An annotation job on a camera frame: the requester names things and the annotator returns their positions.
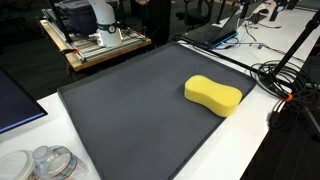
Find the laptop screen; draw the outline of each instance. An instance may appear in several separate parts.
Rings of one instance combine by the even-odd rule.
[[[0,66],[0,133],[47,112]]]

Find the table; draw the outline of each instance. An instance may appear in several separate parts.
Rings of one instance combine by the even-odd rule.
[[[61,36],[59,36],[59,34],[57,33],[57,30],[55,30],[54,26],[52,26],[49,22],[47,22],[47,20],[40,20],[39,24],[40,24],[40,27],[43,30],[43,32],[45,34],[48,34],[48,36],[52,39],[52,41],[58,47],[59,50],[70,49],[68,44],[66,42],[64,42],[64,40],[61,38]],[[102,55],[93,61],[87,61],[84,63],[82,63],[80,61],[79,57],[77,57],[76,55],[74,55],[72,53],[66,54],[65,57],[66,57],[68,64],[71,66],[72,70],[77,72],[77,71],[89,68],[93,65],[102,63],[104,61],[111,60],[111,59],[118,57],[120,55],[124,55],[124,54],[132,52],[134,50],[141,49],[141,48],[146,47],[150,44],[151,44],[151,39],[146,38],[145,41],[141,40],[136,43],[125,45],[122,48],[114,47],[114,49],[111,48],[110,53]]]
[[[284,52],[291,47],[314,15],[312,12],[295,9],[280,12],[275,22],[269,22],[270,14],[261,23],[269,26],[281,25],[282,28],[276,30],[259,26],[259,29],[252,30],[251,34],[259,42]],[[244,27],[239,28],[238,32],[241,38],[245,32]],[[318,28],[303,43],[295,56],[306,59],[319,35],[320,29]],[[251,43],[253,40],[248,37],[243,42]],[[271,50],[259,50],[257,45],[242,45],[239,48],[217,50],[216,52],[246,65],[273,59],[280,60],[283,57],[283,55]],[[246,69],[235,64],[219,58],[214,59],[249,74]],[[290,62],[299,66],[303,64],[293,59]],[[236,112],[228,117],[197,151],[176,179],[239,179],[268,132],[267,119],[269,112],[273,110],[277,101],[278,99],[256,87],[238,106]]]
[[[295,22],[288,21],[292,16]],[[282,29],[276,31],[261,27],[259,31],[252,31],[252,34],[270,47],[286,51],[312,16],[312,12],[301,10],[281,12],[277,21],[269,25],[281,24]],[[239,29],[240,36],[243,32],[243,29]],[[268,32],[273,36],[266,36],[265,33]],[[296,56],[306,59],[319,34],[320,29],[314,31]],[[283,36],[289,39],[279,42],[279,37]],[[219,52],[248,65],[266,61],[268,57],[282,56],[267,49],[258,50],[245,45]],[[248,73],[234,64],[219,58],[214,59],[238,71]],[[234,114],[208,138],[175,179],[239,179],[268,132],[268,114],[277,102],[278,99],[255,87]],[[39,103],[49,115],[0,135],[0,157],[16,150],[35,150],[41,145],[63,145],[89,166],[89,179],[99,179],[58,95],[50,95],[39,100]]]

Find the sponge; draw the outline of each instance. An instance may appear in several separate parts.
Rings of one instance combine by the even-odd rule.
[[[222,85],[210,79],[195,75],[185,83],[184,96],[195,103],[202,104],[221,117],[230,116],[241,101],[239,89]]]

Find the plastic container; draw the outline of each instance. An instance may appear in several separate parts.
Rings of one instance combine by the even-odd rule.
[[[36,180],[35,162],[30,151],[16,151],[0,158],[1,180]]]
[[[41,146],[33,153],[35,172],[41,179],[83,179],[86,165],[63,146]]]

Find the white device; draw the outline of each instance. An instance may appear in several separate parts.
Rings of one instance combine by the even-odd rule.
[[[105,0],[88,0],[97,18],[98,30],[94,36],[102,47],[118,46],[122,42],[120,29],[116,27],[113,8]]]

